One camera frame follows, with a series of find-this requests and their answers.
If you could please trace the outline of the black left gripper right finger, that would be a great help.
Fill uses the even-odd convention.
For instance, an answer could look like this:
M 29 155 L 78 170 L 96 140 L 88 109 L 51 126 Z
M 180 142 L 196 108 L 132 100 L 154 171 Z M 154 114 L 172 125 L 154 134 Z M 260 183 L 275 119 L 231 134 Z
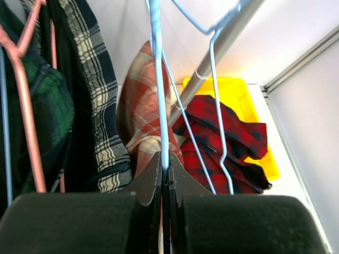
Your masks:
M 207 190 L 195 180 L 183 167 L 175 153 L 169 155 L 169 187 L 170 200 L 176 207 L 181 207 L 187 196 L 211 196 L 212 192 Z

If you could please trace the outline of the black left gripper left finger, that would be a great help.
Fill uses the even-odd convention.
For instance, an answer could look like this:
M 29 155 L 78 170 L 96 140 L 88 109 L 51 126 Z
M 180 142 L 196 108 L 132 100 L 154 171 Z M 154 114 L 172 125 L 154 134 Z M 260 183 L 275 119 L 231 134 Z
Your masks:
M 162 185 L 162 165 L 161 153 L 156 152 L 147 168 L 137 176 L 123 191 L 135 194 L 139 203 L 143 206 L 149 206 L 154 196 L 161 190 Z

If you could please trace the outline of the red navy plaid skirt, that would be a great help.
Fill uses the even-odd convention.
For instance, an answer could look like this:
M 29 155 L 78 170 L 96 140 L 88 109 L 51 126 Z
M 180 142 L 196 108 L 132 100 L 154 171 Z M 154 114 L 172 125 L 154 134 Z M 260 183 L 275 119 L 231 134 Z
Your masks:
M 243 122 L 224 104 L 221 104 L 220 109 L 227 148 L 224 165 L 232 178 L 234 192 L 261 194 L 270 189 L 271 184 L 261 166 L 245 160 L 248 157 L 259 160 L 266 155 L 266 124 Z M 185 113 L 216 193 L 228 194 L 228 180 L 219 164 L 222 145 L 215 99 L 210 95 L 195 96 Z M 185 137 L 180 146 L 184 168 L 201 185 L 210 189 L 182 117 L 173 125 L 173 132 Z

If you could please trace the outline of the navy white plaid skirt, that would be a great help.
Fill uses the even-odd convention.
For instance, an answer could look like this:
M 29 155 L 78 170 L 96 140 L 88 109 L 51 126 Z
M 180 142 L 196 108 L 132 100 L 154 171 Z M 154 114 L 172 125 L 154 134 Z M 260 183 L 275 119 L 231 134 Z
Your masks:
M 117 131 L 118 86 L 94 13 L 87 1 L 48 1 L 36 33 L 36 52 L 64 76 L 74 103 L 67 189 L 122 190 L 131 182 L 130 157 Z

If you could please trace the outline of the rust beige plaid skirt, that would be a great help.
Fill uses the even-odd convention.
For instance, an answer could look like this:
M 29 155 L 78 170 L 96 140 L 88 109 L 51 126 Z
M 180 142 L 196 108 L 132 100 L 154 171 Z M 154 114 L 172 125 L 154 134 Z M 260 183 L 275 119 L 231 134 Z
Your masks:
M 150 42 L 136 54 L 119 98 L 117 128 L 131 158 L 132 178 L 161 150 L 155 59 Z

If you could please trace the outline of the pink hanger of navy skirt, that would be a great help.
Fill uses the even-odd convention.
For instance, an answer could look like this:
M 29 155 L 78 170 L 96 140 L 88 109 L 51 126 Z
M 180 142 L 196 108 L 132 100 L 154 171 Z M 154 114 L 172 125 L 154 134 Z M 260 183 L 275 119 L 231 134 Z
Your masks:
M 43 175 L 39 143 L 34 123 L 32 111 L 32 102 L 30 99 L 30 90 L 24 68 L 21 63 L 21 57 L 26 54 L 28 48 L 35 49 L 33 34 L 38 26 L 38 16 L 42 6 L 46 1 L 34 1 L 32 10 L 29 11 L 28 20 L 21 22 L 20 19 L 11 11 L 5 2 L 1 2 L 1 48 L 3 52 L 8 51 L 15 70 L 15 79 L 17 82 L 17 91 L 20 99 L 22 119 L 24 121 L 24 131 L 26 144 L 29 150 L 32 172 L 34 174 L 35 192 L 48 192 Z M 64 192 L 64 170 L 60 176 L 59 188 L 54 192 Z M 4 160 L 4 141 L 2 125 L 2 107 L 1 107 L 1 197 L 7 199 L 6 176 Z

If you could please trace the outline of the blue hanger of green skirt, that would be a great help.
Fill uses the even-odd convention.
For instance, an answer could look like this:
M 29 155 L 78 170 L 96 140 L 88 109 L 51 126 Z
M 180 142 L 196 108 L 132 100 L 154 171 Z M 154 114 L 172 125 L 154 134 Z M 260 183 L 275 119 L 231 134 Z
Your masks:
M 3 48 L 1 48 L 1 107 L 2 107 L 2 125 L 3 125 L 3 141 L 4 141 L 4 160 L 5 160 L 7 206 L 10 207 L 12 202 L 13 202 L 13 187 L 12 187 L 12 168 L 11 168 L 11 148 L 10 148 L 8 97 L 7 97 L 5 58 L 4 58 Z

